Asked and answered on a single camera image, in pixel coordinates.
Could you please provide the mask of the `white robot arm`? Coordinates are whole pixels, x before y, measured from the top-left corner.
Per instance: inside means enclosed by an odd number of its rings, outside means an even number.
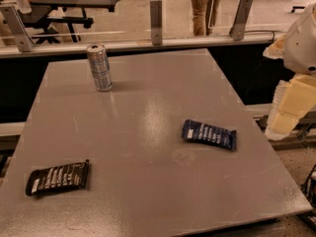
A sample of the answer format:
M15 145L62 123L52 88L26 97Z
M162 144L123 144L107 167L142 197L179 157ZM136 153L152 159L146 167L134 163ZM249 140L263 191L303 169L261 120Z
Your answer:
M276 86L265 136L282 140L316 106L316 3L310 3L287 33L264 51L264 56L283 60L294 76Z

